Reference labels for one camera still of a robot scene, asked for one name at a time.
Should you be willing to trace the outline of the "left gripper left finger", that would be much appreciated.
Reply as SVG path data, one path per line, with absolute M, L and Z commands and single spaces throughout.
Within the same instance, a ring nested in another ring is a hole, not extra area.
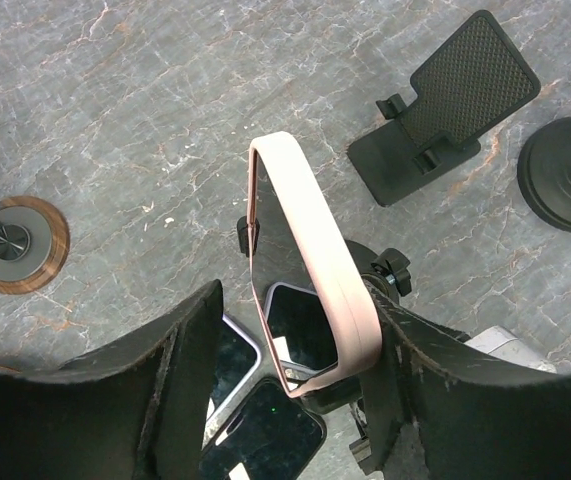
M 195 479 L 219 281 L 55 370 L 0 369 L 0 479 Z

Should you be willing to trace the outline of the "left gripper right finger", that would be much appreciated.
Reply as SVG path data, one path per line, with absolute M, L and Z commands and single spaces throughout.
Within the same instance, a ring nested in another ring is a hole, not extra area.
M 432 479 L 571 479 L 571 374 L 482 353 L 367 286 L 382 327 L 361 375 L 366 472 L 383 470 L 404 426 Z

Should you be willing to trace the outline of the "lavender case phone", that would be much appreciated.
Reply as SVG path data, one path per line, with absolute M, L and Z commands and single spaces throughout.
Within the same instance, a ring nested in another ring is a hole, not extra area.
M 284 282 L 268 290 L 264 313 L 288 385 L 333 367 L 337 350 L 329 322 L 317 294 Z M 246 385 L 262 362 L 256 341 L 229 316 L 222 317 L 222 330 L 210 394 L 204 439 L 220 428 L 220 412 Z

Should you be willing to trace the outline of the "black phone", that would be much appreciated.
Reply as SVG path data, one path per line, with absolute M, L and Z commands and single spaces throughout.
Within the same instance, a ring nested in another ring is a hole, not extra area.
M 261 379 L 204 448 L 201 479 L 296 479 L 326 439 L 323 419 Z

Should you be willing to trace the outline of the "black round phone stand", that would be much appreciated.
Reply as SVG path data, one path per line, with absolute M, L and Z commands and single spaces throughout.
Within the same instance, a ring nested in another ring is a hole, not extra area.
M 366 283 L 394 302 L 411 292 L 410 261 L 400 251 L 388 248 L 376 255 L 358 242 L 348 240 L 346 245 Z M 399 390 L 391 386 L 393 372 L 386 364 L 388 359 L 381 353 L 371 369 L 299 398 L 303 407 L 317 414 L 350 406 L 360 432 L 360 439 L 350 444 L 350 450 L 366 475 L 383 469 L 384 457 L 393 449 L 401 428 L 402 418 L 384 411 L 400 402 Z

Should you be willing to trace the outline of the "pink case phone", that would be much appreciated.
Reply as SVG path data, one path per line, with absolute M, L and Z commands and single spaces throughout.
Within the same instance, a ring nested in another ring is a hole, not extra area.
M 288 132 L 254 138 L 248 150 L 247 210 L 238 223 L 249 259 L 251 288 L 277 376 L 291 399 L 371 368 L 382 332 L 371 296 L 305 154 Z M 311 282 L 329 323 L 337 360 L 292 388 L 270 332 L 262 298 L 266 276 L 301 272 Z

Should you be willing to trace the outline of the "black weighted phone stand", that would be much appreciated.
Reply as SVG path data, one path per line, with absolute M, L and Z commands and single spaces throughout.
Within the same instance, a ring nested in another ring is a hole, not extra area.
M 571 232 L 571 117 L 552 121 L 526 141 L 519 154 L 517 181 L 541 220 Z

